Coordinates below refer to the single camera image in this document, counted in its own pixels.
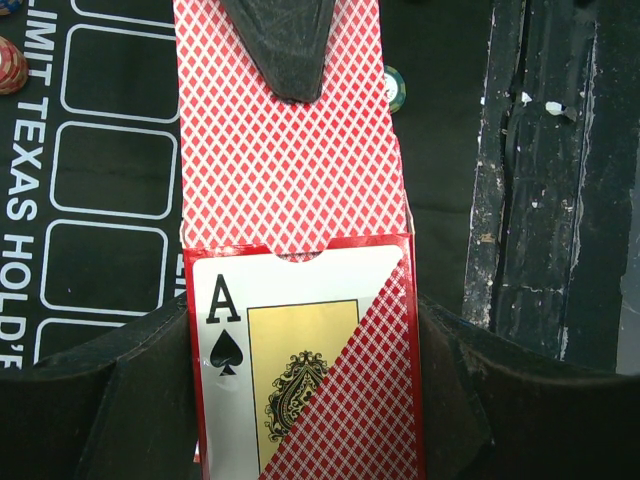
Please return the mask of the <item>red chip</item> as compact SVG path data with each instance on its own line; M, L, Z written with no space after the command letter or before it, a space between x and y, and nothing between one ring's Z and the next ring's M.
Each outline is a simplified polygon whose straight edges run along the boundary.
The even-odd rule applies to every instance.
M28 80L28 62L24 54L5 37L0 38L0 94L17 93Z

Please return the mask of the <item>green poker chip stack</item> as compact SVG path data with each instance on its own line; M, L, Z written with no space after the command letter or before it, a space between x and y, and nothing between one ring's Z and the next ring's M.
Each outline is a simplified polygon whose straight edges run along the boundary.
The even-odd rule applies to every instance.
M406 83L402 75L389 65L384 66L386 97L392 113L396 113L406 101Z

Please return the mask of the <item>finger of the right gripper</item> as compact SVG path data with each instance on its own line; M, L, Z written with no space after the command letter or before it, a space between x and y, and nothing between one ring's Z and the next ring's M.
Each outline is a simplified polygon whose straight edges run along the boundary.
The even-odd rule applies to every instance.
M333 1L235 0L222 5L275 96L306 104L319 99Z

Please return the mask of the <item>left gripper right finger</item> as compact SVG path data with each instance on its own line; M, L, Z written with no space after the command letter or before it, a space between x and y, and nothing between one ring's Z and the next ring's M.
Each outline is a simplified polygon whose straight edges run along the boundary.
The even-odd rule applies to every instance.
M542 356L418 303L430 479L636 479L639 378Z

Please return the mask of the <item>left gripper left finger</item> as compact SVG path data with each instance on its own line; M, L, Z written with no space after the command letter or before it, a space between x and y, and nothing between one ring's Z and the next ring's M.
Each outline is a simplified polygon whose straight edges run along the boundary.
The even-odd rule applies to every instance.
M4 479L190 479L186 297L24 370L1 372Z

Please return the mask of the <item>red playing card deck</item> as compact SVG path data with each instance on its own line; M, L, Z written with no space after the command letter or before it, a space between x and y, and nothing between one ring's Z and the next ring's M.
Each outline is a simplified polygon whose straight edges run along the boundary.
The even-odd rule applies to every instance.
M422 479L414 232L378 4L333 1L306 104L273 94L223 2L173 5L202 477Z

